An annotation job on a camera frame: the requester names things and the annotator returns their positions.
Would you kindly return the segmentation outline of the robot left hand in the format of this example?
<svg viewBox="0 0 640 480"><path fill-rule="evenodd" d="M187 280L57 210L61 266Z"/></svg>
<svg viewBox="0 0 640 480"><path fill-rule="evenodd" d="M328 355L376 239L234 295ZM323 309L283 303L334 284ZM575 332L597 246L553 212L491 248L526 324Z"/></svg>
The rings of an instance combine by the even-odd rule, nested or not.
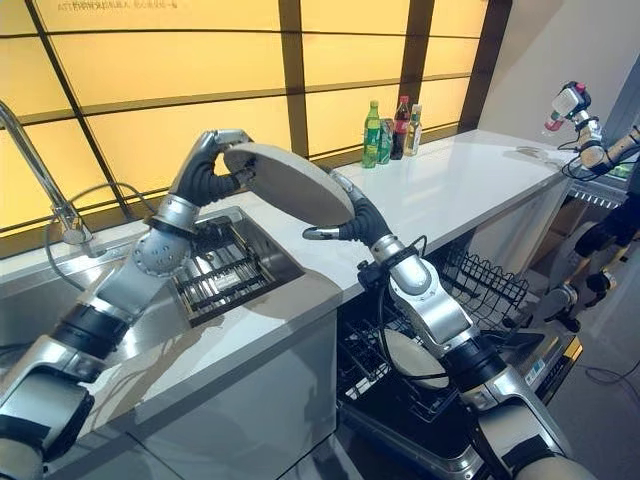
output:
<svg viewBox="0 0 640 480"><path fill-rule="evenodd" d="M172 228L191 233L201 207L224 199L240 188L232 174L214 172L216 159L229 148L252 142L241 129L205 131L192 146L175 177L158 217Z"/></svg>

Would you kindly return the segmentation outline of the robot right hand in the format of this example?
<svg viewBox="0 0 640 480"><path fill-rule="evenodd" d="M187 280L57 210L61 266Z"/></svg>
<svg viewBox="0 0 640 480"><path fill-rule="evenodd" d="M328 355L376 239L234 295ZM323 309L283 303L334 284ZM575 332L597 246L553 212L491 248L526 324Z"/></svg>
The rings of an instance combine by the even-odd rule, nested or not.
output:
<svg viewBox="0 0 640 480"><path fill-rule="evenodd" d="M371 200L346 176L331 170L329 176L345 191L354 208L354 218L337 226L311 227L303 231L306 240L359 241L371 248L392 231Z"/></svg>

